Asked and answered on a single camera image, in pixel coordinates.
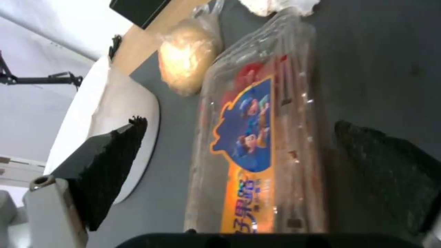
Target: plastic packaging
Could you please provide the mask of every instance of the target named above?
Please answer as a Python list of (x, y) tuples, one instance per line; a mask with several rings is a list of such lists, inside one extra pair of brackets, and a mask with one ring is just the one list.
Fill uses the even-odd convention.
[(301, 16), (313, 13), (314, 5), (320, 0), (239, 0), (248, 10), (258, 16), (269, 16), (273, 12), (293, 7)]
[(224, 0), (216, 0), (213, 11), (201, 5), (192, 17), (174, 26), (158, 50), (162, 80), (182, 96), (199, 92), (208, 68), (222, 51), (219, 14)]
[(314, 28), (288, 8), (208, 70), (185, 230), (326, 232), (309, 90), (314, 37)]

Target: gray tabletop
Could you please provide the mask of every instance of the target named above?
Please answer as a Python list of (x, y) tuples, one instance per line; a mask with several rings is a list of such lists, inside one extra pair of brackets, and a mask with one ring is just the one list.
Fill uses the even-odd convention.
[[(406, 237), (372, 199), (333, 141), (339, 119), (408, 139), (441, 159), (441, 2), (322, 0), (305, 19), (317, 29), (317, 104), (332, 232)], [(221, 15), (225, 45), (261, 27), (236, 0)], [(145, 233), (182, 232), (198, 96), (182, 98), (161, 82), (157, 54), (132, 75), (161, 106), (155, 151), (139, 185), (113, 206), (88, 247), (115, 247)]]

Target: wooden board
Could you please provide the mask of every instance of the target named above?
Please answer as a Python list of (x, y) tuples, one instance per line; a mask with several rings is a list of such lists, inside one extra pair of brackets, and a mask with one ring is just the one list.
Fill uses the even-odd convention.
[(113, 65), (124, 74), (131, 74), (158, 49), (159, 34), (188, 17), (194, 7), (208, 2), (209, 0), (172, 0), (145, 30), (133, 25), (124, 35)]

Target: plastic bag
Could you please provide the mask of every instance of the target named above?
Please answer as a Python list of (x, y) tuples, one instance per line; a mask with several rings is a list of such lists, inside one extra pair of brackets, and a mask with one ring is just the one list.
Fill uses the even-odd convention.
[(208, 70), (184, 229), (327, 230), (309, 92), (314, 37), (312, 26), (285, 9)]
[(258, 16), (269, 16), (273, 12), (293, 7), (301, 16), (309, 16), (313, 13), (314, 5), (320, 0), (239, 0), (248, 10)]
[(222, 51), (219, 14), (224, 0), (213, 11), (201, 5), (192, 17), (178, 23), (164, 37), (158, 50), (161, 77), (182, 96), (199, 92), (205, 73)]

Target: metal bracket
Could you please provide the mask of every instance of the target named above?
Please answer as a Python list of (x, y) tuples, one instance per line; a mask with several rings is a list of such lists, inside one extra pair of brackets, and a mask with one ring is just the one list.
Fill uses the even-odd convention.
[(11, 73), (0, 51), (0, 83), (6, 85), (17, 84), (71, 84), (77, 90), (81, 86), (83, 77), (76, 77), (70, 71), (49, 75), (42, 78), (19, 78)]

